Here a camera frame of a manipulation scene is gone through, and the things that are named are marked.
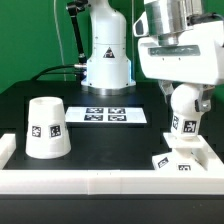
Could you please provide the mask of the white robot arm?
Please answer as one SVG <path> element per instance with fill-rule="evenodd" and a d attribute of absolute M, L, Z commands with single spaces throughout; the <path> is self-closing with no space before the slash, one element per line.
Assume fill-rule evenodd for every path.
<path fill-rule="evenodd" d="M 126 56 L 126 20 L 108 0 L 87 0 L 92 22 L 92 55 L 82 85 L 117 94 L 135 85 Z M 159 81 L 166 95 L 174 82 L 199 87 L 199 109 L 209 109 L 208 91 L 224 83 L 224 20 L 205 14 L 202 0 L 144 0 L 133 24 L 143 74 Z"/>

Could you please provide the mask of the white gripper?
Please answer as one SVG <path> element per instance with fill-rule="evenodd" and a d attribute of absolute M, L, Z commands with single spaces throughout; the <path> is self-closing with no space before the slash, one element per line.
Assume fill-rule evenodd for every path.
<path fill-rule="evenodd" d="M 143 74 L 157 79 L 166 104 L 174 91 L 173 82 L 199 84 L 197 112 L 211 110 L 215 86 L 224 83 L 224 23 L 195 25 L 179 36 L 177 46 L 159 46 L 154 37 L 140 38 L 138 51 Z"/>

